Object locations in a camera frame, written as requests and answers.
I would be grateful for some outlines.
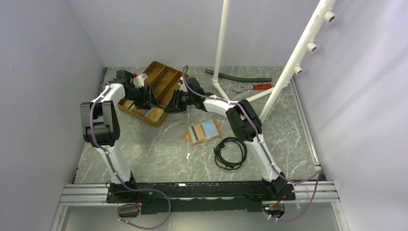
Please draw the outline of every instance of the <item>white wall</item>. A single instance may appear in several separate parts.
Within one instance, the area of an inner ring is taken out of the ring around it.
[[[0,2],[0,230],[50,230],[102,64],[66,0]]]
[[[338,0],[333,12],[295,79],[323,171],[351,230],[407,230],[408,2]]]
[[[222,0],[70,0],[105,66],[210,66]],[[222,65],[285,65],[318,0],[232,0]]]

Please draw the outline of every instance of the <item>black hose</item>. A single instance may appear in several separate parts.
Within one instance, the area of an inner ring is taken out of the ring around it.
[[[205,70],[206,73],[213,75],[214,71],[210,69]],[[229,76],[223,73],[219,73],[218,77],[224,78],[224,79],[229,79],[232,81],[237,81],[241,83],[265,83],[265,82],[272,82],[272,78],[240,78],[240,77],[235,77],[235,76]]]

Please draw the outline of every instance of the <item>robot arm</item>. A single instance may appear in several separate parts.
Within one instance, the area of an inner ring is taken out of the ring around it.
[[[121,182],[109,167],[109,162],[103,150],[105,149],[109,152],[110,159],[119,177],[124,182],[131,182],[133,180],[132,173],[123,159],[117,142],[120,136],[120,127],[115,108],[119,101],[124,98],[133,100],[140,109],[150,109],[153,105],[157,105],[157,102],[152,93],[151,86],[144,87],[143,80],[138,77],[134,79],[133,75],[125,70],[117,71],[116,79],[110,81],[108,85],[109,87],[105,88],[95,100],[81,104],[82,133],[84,140],[91,143],[101,154],[105,164],[108,166],[111,182],[120,185]],[[99,102],[94,106],[94,110],[90,111],[97,99],[99,99]],[[103,149],[97,147],[93,142],[90,129],[91,113],[93,115],[95,138]]]
[[[264,183],[270,186],[275,194],[278,194],[286,186],[287,181],[280,178],[276,173],[277,171],[284,176],[284,173],[281,172],[281,169],[276,165],[266,146],[261,129],[262,123],[249,102],[247,100],[241,100],[239,102],[217,100],[216,95],[204,93],[204,90],[200,87],[200,84],[195,78],[188,79],[187,84],[189,85],[187,91],[174,91],[172,100],[165,108],[165,112],[183,112],[187,109],[188,105],[195,105],[197,109],[205,112],[214,112],[226,116],[235,137],[246,144],[248,150],[254,155],[254,158],[258,162]],[[190,89],[207,98],[194,94]],[[242,109],[245,110],[249,118],[244,117]],[[248,119],[256,126],[258,132],[257,139],[255,139],[256,132]]]
[[[247,100],[241,100],[240,102],[214,100],[216,96],[212,93],[205,93],[195,78],[187,80],[187,84],[195,92],[212,99],[200,97],[190,90],[175,90],[172,100],[165,108],[165,112],[180,113],[186,111],[188,105],[195,105],[197,109],[226,116],[234,135],[247,145],[249,151],[257,160],[264,183],[269,186],[275,194],[278,194],[286,186],[287,182],[280,178],[271,166],[273,165],[274,168],[283,175],[266,147],[261,129],[261,121],[249,102]],[[122,153],[118,148],[117,140],[120,136],[120,129],[115,106],[123,98],[133,100],[136,107],[142,109],[150,109],[152,105],[157,105],[157,102],[154,99],[151,87],[144,87],[139,84],[136,88],[133,84],[131,73],[126,71],[118,71],[117,78],[110,83],[110,90],[107,92],[106,88],[97,99],[101,97],[102,100],[97,103],[94,112],[92,112],[96,140],[99,145],[107,149],[110,153],[110,159],[120,178],[126,183],[132,183],[134,182],[132,173],[127,167]],[[90,108],[95,101],[96,100],[81,104],[83,136],[85,141],[90,142],[93,147],[96,146],[92,141],[89,118]],[[250,125],[248,119],[243,116],[241,108],[245,110],[252,124],[255,124],[258,132],[257,139],[255,139],[254,128]],[[100,117],[103,117],[102,122],[95,121]],[[109,166],[104,150],[101,148],[97,148],[97,150],[103,157],[106,165]],[[111,174],[112,183],[120,184],[114,172],[110,168],[108,169]]]

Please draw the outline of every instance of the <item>adjustable wrench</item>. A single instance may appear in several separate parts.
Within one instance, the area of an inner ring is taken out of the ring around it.
[[[250,85],[250,86],[244,86],[242,83],[239,84],[239,86],[235,89],[232,89],[234,92],[241,92],[243,90],[246,89],[254,89],[254,90],[266,90],[266,89],[270,89],[273,86],[275,86],[274,84],[270,84],[270,83],[263,83],[263,84],[254,84],[254,85]]]

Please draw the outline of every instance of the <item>white pole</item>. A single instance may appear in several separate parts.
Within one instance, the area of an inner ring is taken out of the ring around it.
[[[254,101],[254,100],[257,100],[257,99],[259,99],[259,98],[261,98],[261,97],[264,97],[264,96],[266,96],[266,95],[269,95],[269,94],[273,91],[273,89],[274,89],[274,87],[272,87],[272,88],[270,88],[270,89],[268,89],[268,90],[263,90],[261,93],[258,93],[258,94],[256,94],[256,95],[253,95],[253,96],[251,96],[251,97],[248,97],[246,100],[247,100],[248,102],[252,102],[252,101]]]
[[[227,29],[227,20],[228,20],[228,9],[230,6],[230,0],[224,0],[222,5],[222,15],[221,15],[221,25],[219,27],[219,35],[218,35],[218,45],[217,45],[217,56],[216,56],[216,64],[214,67],[214,76],[213,76],[213,86],[219,91],[224,99],[229,100],[227,94],[221,88],[218,83],[218,74],[219,74],[219,65],[221,63],[221,55],[222,55],[222,46],[224,45],[224,36],[225,30]]]
[[[265,107],[262,110],[261,115],[259,116],[261,122],[263,122],[266,119],[273,104],[278,98],[279,93],[285,87],[286,83],[290,81],[290,79],[292,78],[296,64],[300,62],[299,58],[302,55],[304,55],[306,46],[310,43],[312,36],[315,34],[314,28],[320,26],[320,23],[323,20],[324,15],[329,10],[329,8],[334,4],[334,2],[335,0],[320,0],[320,2],[318,3],[315,11],[313,12],[312,17],[310,18],[309,22],[306,25],[305,30],[303,31],[303,34],[301,35],[296,47],[294,48],[294,51],[291,57],[289,58],[288,63],[283,69],[282,74],[278,79],[278,82],[276,83],[271,95],[269,96],[269,99],[265,104]]]
[[[306,45],[306,48],[303,50],[302,54],[301,54],[300,57],[299,57],[299,60],[298,60],[297,63],[296,63],[296,66],[295,66],[295,68],[294,68],[295,74],[298,75],[298,74],[300,74],[300,73],[303,71],[302,68],[300,67],[300,64],[302,63],[303,58],[305,57],[306,53],[307,53],[307,52],[314,52],[314,51],[317,50],[318,47],[317,47],[317,45],[314,43],[314,42],[315,42],[316,35],[318,34],[318,32],[319,32],[321,26],[323,25],[323,23],[324,23],[325,21],[328,22],[328,23],[330,23],[330,22],[332,22],[332,21],[334,20],[335,15],[331,12],[332,9],[333,9],[333,7],[330,7],[330,8],[328,9],[328,12],[327,12],[326,14],[324,14],[323,20],[321,20],[319,24],[316,24],[316,26],[314,26],[314,28],[310,31],[310,33],[312,34],[311,39],[310,39],[310,42]],[[285,87],[287,87],[290,82],[291,82],[291,79],[289,79],[289,80],[286,82]]]

